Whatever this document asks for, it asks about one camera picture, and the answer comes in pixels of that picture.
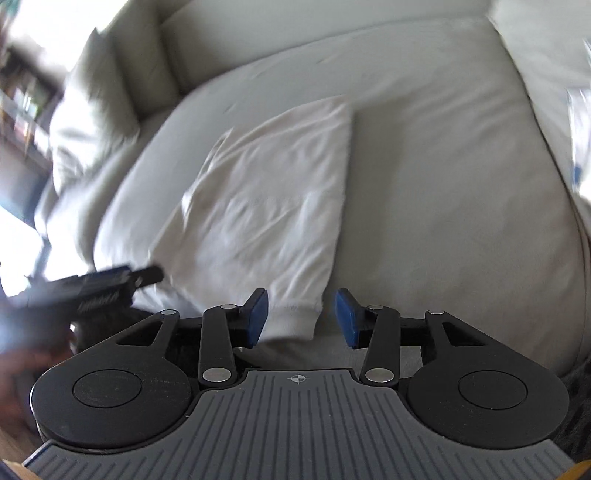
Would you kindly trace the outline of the white garment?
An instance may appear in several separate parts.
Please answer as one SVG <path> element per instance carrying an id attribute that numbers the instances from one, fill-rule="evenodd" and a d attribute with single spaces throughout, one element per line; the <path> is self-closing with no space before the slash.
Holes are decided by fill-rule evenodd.
<path id="1" fill-rule="evenodd" d="M 341 96 L 217 140 L 149 257 L 195 309 L 269 294 L 266 341 L 308 340 L 335 263 L 353 113 Z"/>

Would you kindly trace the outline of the grey-green sofa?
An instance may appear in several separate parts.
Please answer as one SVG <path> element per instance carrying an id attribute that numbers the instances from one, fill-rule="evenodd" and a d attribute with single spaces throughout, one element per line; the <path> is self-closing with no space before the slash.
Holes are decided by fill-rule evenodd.
<path id="1" fill-rule="evenodd" d="M 150 246 L 212 147 L 329 97 L 353 113 L 335 263 L 308 340 L 270 369 L 359 368 L 335 292 L 447 311 L 557 374 L 590 350 L 590 216 L 565 185 L 488 1 L 153 1 L 178 102 L 35 213 L 55 277 L 155 263 Z M 164 280 L 135 306 L 195 309 Z"/>

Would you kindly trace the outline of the wooden shelf unit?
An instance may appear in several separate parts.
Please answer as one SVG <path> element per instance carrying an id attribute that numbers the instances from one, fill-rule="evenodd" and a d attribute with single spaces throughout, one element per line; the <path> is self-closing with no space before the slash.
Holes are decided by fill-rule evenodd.
<path id="1" fill-rule="evenodd" d="M 49 124 L 63 96 L 58 74 L 41 64 L 41 48 L 14 29 L 20 1 L 1 3 L 1 142 L 48 171 Z"/>

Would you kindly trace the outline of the grey sofa cushion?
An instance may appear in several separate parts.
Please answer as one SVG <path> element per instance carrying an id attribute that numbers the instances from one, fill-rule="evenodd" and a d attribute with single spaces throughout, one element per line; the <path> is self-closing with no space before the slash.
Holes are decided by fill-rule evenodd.
<path id="1" fill-rule="evenodd" d="M 140 136 L 140 121 L 175 105 L 153 1 L 129 1 L 106 30 L 90 33 L 50 122 L 52 182 L 62 194 Z"/>

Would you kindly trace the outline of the white blue patterned cloth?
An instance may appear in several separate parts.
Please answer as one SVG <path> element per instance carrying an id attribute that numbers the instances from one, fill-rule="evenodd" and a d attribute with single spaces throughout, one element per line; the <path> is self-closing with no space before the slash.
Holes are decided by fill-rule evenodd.
<path id="1" fill-rule="evenodd" d="M 567 90 L 571 139 L 571 190 L 590 202 L 590 86 Z"/>

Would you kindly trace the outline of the grey sofa pillow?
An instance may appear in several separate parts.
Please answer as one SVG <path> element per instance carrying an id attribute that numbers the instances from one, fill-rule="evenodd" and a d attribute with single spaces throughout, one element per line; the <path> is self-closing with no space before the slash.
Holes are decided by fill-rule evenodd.
<path id="1" fill-rule="evenodd" d="M 572 140 L 570 111 L 590 136 L 590 3 L 493 1 L 488 17 L 520 73 L 567 185 L 590 201 L 590 148 Z"/>

